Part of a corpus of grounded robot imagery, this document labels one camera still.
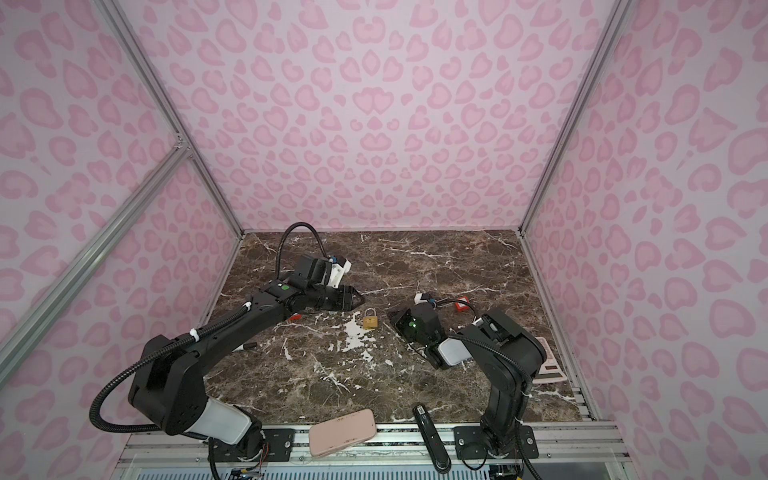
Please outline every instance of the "red object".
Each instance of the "red object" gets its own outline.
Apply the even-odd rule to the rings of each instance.
[[[457,300],[464,300],[466,303],[469,303],[469,299],[465,296],[460,296]],[[454,302],[453,304],[456,305],[457,312],[463,312],[464,310],[469,310],[469,307],[464,305],[463,303]]]

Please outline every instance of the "padlock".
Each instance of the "padlock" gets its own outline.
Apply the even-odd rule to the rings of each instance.
[[[366,313],[362,317],[362,327],[366,330],[373,330],[379,327],[379,317],[376,316],[376,309],[366,309]]]

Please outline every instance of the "pink heart pattern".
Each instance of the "pink heart pattern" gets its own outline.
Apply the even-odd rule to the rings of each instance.
[[[227,3],[237,9],[122,3],[190,129],[206,124],[198,144],[238,219],[255,230],[297,220],[518,226],[611,7],[306,0],[273,15],[255,0]],[[159,47],[166,38],[170,47]],[[713,78],[725,81],[719,71]],[[443,151],[445,160],[432,160]],[[432,201],[456,178],[471,182],[461,207]]]
[[[147,238],[174,247],[176,258],[165,261],[164,247],[140,242]],[[0,392],[0,476],[109,473],[126,438],[98,434],[88,421],[91,400],[151,337],[176,336],[200,322],[234,245],[194,167],[183,163]],[[121,396],[102,409],[105,417],[142,422]]]
[[[529,237],[598,415],[627,426],[641,478],[768,475],[755,449],[768,432],[758,3],[638,3]]]
[[[0,18],[1,342],[175,140],[89,2]]]

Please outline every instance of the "pink case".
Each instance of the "pink case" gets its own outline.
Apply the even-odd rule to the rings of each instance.
[[[344,415],[310,427],[310,454],[323,457],[376,436],[370,409]]]

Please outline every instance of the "side wall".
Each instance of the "side wall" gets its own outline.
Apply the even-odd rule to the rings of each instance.
[[[249,229],[516,227],[613,0],[121,5]]]
[[[641,2],[528,233],[645,478],[768,475],[768,3]]]
[[[0,476],[107,475],[127,438],[91,426],[92,399],[151,337],[198,325],[235,242],[185,161],[0,392]],[[104,417],[145,423],[127,387],[108,399]]]
[[[0,58],[1,343],[174,139],[88,0],[4,3]]]

